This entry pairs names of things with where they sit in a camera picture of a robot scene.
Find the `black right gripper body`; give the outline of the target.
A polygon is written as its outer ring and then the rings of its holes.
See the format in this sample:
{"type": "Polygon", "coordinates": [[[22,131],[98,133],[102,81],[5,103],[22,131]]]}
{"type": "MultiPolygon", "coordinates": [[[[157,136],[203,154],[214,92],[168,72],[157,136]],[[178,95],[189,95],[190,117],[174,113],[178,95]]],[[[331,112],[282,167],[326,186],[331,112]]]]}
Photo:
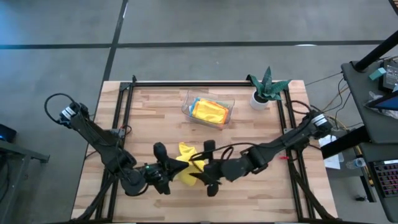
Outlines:
{"type": "Polygon", "coordinates": [[[213,159],[204,166],[203,182],[213,184],[219,182],[221,178],[233,182],[245,176],[251,168],[251,164],[245,158],[239,159],[213,159]]]}

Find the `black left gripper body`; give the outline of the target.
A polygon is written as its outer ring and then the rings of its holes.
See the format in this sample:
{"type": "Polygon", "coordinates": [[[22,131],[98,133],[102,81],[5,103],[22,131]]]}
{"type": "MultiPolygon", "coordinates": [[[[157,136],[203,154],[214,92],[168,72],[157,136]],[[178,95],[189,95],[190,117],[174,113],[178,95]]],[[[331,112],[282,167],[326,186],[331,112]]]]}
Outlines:
{"type": "Polygon", "coordinates": [[[165,185],[173,181],[172,166],[170,162],[156,162],[144,164],[144,178],[150,185],[165,185]]]}

